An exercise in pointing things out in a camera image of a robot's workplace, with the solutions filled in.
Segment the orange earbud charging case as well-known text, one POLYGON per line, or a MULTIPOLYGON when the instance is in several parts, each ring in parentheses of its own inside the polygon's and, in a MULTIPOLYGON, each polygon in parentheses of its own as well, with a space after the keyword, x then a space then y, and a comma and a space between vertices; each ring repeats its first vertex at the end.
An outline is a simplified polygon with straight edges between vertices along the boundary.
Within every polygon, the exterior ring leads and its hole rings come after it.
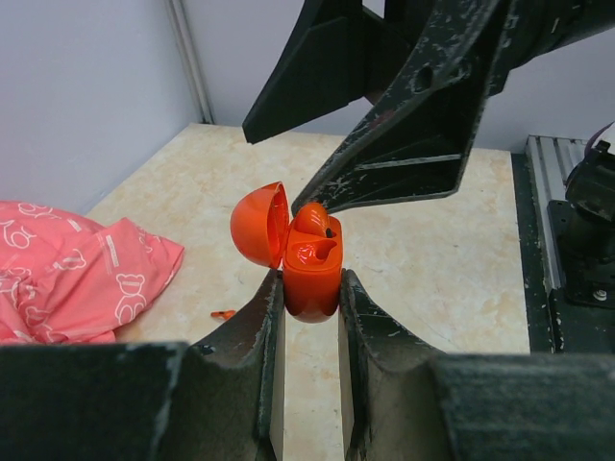
POLYGON ((289 214, 283 184, 270 183, 250 192, 234 207, 231 236, 245 258, 282 271, 284 306, 291 316, 304 323, 325 322, 339 303, 341 223, 329 215, 334 237, 319 237, 296 231, 295 216, 289 214))

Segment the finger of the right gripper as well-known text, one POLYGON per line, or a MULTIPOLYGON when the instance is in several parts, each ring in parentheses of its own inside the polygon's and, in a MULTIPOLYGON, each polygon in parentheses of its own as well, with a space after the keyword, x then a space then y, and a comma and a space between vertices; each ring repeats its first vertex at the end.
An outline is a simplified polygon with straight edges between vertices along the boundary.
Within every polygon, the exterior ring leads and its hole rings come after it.
POLYGON ((306 1, 283 52, 242 123, 252 144, 382 93, 409 57, 410 3, 306 1))
POLYGON ((511 1, 435 1, 380 100, 292 204, 329 212, 458 191, 496 79, 511 1))

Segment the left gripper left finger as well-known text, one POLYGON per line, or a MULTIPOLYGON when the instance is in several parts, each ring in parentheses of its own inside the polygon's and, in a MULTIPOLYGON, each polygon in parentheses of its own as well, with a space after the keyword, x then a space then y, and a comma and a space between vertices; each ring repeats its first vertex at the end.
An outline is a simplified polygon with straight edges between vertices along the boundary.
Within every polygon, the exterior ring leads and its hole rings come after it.
POLYGON ((282 276, 194 344, 5 346, 5 460, 279 460, 282 276))

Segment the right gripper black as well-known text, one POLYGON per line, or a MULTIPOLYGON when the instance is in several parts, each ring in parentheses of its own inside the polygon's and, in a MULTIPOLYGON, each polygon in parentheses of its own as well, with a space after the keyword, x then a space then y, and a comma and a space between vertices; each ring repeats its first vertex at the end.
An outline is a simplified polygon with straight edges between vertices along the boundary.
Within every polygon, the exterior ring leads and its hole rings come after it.
POLYGON ((520 7, 518 25, 502 51, 507 72, 614 27, 614 0, 521 1, 520 7))

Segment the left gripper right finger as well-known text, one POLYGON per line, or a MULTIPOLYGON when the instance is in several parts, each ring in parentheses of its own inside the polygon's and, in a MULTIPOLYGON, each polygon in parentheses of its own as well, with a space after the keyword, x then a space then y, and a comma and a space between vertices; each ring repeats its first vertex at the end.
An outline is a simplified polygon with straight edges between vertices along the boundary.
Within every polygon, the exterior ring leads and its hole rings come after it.
POLYGON ((348 460, 610 460, 610 354, 446 353, 342 274, 339 365, 348 460))

